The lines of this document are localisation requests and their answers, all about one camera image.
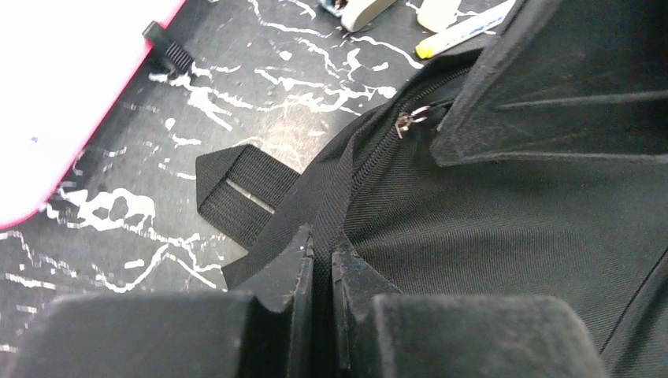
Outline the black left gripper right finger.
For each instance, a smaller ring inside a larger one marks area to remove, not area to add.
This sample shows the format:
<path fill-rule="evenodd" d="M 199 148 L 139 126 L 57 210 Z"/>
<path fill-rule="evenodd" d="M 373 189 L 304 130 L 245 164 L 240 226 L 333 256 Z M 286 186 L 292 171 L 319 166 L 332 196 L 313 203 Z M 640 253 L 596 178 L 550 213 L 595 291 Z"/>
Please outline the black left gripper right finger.
<path fill-rule="evenodd" d="M 340 377 L 605 377 L 587 328 L 540 295 L 406 295 L 342 235 L 332 250 Z"/>

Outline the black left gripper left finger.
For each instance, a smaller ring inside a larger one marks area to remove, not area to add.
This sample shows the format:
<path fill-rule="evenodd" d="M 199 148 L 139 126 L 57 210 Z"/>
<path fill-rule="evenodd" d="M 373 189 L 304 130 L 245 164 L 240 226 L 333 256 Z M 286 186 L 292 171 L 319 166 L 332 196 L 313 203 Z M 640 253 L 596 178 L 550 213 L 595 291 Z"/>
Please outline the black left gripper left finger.
<path fill-rule="evenodd" d="M 308 226 L 229 292 L 77 295 L 48 305 L 8 377 L 305 377 L 314 253 Z"/>

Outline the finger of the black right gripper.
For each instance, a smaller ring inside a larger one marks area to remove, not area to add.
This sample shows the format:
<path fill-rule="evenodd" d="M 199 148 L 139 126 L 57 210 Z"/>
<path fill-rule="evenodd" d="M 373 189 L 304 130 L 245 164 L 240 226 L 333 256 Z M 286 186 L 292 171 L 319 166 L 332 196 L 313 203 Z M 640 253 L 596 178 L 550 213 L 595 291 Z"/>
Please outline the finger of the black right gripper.
<path fill-rule="evenodd" d="M 431 145 L 442 166 L 667 161 L 667 4 L 521 1 Z"/>

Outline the black backpack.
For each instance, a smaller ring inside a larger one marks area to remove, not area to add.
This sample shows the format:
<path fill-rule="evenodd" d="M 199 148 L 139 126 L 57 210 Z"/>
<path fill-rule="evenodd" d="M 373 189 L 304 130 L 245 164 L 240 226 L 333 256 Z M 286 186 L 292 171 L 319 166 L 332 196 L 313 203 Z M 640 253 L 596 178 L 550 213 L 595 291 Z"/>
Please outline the black backpack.
<path fill-rule="evenodd" d="M 199 214 L 247 250 L 232 288 L 308 226 L 308 374 L 337 374 L 332 250 L 406 295 L 540 295 L 583 321 L 605 377 L 667 374 L 667 161 L 439 165 L 431 145 L 482 49 L 445 54 L 299 173 L 252 145 L 199 156 Z"/>

